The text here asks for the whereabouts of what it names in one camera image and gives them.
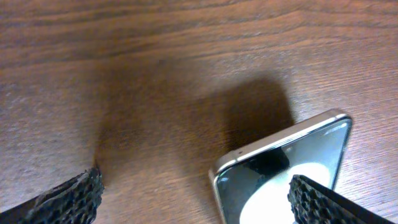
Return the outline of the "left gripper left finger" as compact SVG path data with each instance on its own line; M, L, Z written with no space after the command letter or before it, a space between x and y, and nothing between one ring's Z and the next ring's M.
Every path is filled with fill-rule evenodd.
M92 167L39 196L1 213L1 223L91 224L104 191L102 175Z

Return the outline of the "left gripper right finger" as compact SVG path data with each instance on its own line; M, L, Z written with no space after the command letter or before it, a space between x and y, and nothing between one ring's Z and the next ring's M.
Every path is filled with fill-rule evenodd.
M294 175L288 200L299 224L394 224L304 175Z

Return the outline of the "black Galaxy flip smartphone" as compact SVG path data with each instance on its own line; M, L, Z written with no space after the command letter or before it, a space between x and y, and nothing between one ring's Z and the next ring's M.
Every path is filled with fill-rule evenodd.
M348 113L328 110L220 157L209 179L221 221L294 223L292 177L334 189L352 125Z

